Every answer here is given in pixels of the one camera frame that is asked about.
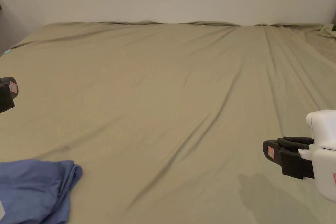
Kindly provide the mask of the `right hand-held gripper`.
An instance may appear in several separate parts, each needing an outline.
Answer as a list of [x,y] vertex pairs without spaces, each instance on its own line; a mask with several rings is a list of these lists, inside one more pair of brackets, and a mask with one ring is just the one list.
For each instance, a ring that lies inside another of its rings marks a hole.
[[314,185],[325,199],[336,202],[336,111],[309,113],[311,137],[284,136],[263,142],[265,157],[282,174]]

